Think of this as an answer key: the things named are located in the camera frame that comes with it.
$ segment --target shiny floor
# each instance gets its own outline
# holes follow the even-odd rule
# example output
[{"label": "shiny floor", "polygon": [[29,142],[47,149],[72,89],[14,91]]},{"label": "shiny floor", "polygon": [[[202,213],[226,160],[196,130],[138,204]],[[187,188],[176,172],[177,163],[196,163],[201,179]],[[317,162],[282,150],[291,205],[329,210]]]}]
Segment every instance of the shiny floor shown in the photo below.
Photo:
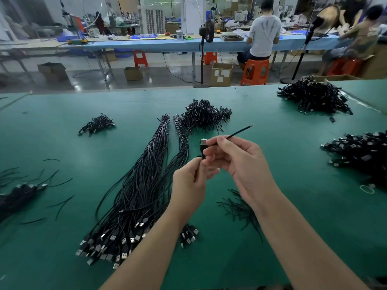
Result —
[{"label": "shiny floor", "polygon": [[[4,63],[9,71],[9,76],[4,73],[0,80],[5,86],[0,87],[1,93],[29,92],[34,93],[68,93],[68,92],[92,92],[106,90],[135,90],[153,87],[192,87],[193,82],[200,81],[200,56],[196,54],[196,77],[192,73],[192,56],[190,53],[178,55],[171,54],[146,54],[149,67],[142,67],[143,79],[141,81],[127,81],[123,69],[134,66],[133,57],[118,58],[111,62],[113,75],[109,75],[109,80],[105,83],[99,71],[96,59],[85,57],[43,57],[24,59],[32,80],[22,72],[20,65],[15,61]],[[278,53],[274,69],[281,67],[282,53]],[[280,78],[290,78],[296,68],[299,56],[288,55],[282,67],[281,74],[278,71],[270,71],[268,83],[279,83]],[[37,71],[37,65],[46,62],[62,63],[66,67],[69,80],[60,83],[47,82],[44,76]],[[218,55],[218,62],[236,63],[233,68],[231,85],[239,85],[242,78],[242,70],[237,66],[236,54],[221,53]],[[321,62],[321,56],[305,55],[296,79],[310,75],[317,71]],[[205,65],[203,70],[203,80],[210,81],[212,65]]]}]

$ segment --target blue tablecloth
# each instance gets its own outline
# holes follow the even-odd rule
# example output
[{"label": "blue tablecloth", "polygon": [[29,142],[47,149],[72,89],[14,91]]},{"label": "blue tablecloth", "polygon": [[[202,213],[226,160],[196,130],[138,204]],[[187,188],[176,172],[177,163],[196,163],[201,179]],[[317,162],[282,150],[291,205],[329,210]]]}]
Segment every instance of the blue tablecloth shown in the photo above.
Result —
[{"label": "blue tablecloth", "polygon": [[[199,52],[200,39],[184,40],[108,40],[93,42],[82,46],[85,51],[101,49],[122,49],[153,51],[153,52]],[[278,44],[273,45],[273,51],[299,50],[303,47],[305,35],[283,35]],[[323,38],[314,38],[308,44],[308,50],[330,50],[337,45],[337,36],[329,35]],[[221,38],[214,38],[212,43],[204,43],[205,52],[238,52],[250,48],[245,40],[225,42]]]}]

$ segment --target red plastic stool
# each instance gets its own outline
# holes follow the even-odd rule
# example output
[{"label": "red plastic stool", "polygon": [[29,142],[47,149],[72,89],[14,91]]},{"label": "red plastic stool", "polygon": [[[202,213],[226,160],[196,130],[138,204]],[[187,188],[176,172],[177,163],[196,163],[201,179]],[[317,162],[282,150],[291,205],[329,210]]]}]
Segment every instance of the red plastic stool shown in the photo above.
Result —
[{"label": "red plastic stool", "polygon": [[210,65],[211,61],[215,61],[215,63],[217,63],[217,53],[214,55],[213,52],[207,52],[204,54],[203,60],[206,65]]},{"label": "red plastic stool", "polygon": [[329,68],[327,76],[343,74],[356,75],[359,71],[361,63],[363,63],[363,59],[337,59],[333,62],[331,68]]},{"label": "red plastic stool", "polygon": [[[137,54],[143,54],[141,58],[137,57]],[[142,51],[134,51],[133,53],[134,58],[134,66],[138,66],[138,64],[145,64],[145,67],[148,67],[148,61],[146,60],[145,53]]]},{"label": "red plastic stool", "polygon": [[[252,66],[249,74],[247,74],[247,69],[249,66]],[[261,75],[261,70],[263,67],[266,67],[265,75]],[[269,61],[267,60],[247,60],[246,66],[244,67],[243,76],[239,85],[247,83],[249,85],[262,85],[267,82]]]}]

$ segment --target black shirt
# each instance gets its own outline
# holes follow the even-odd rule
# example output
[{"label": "black shirt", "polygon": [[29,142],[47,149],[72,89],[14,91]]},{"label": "black shirt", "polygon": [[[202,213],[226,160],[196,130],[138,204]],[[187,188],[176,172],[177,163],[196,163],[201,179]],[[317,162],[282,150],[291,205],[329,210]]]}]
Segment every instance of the black shirt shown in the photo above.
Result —
[{"label": "black shirt", "polygon": [[359,10],[363,10],[366,5],[366,0],[346,0],[341,10],[345,10],[344,19],[345,22],[349,23],[350,26],[353,25],[353,20]]}]

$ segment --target white rubber band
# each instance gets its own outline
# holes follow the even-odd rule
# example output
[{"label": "white rubber band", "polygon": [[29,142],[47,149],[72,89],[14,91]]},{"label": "white rubber band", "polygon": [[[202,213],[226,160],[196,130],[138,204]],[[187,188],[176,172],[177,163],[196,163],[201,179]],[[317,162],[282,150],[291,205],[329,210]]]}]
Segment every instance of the white rubber band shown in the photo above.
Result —
[{"label": "white rubber band", "polygon": [[[364,187],[366,187],[366,188],[372,190],[372,192],[366,191],[366,190],[364,189]],[[373,190],[372,188],[370,188],[370,187],[367,186],[367,185],[360,185],[360,189],[363,190],[365,193],[368,193],[368,194],[370,194],[370,195],[373,195],[373,194],[375,193],[375,190]]]}]

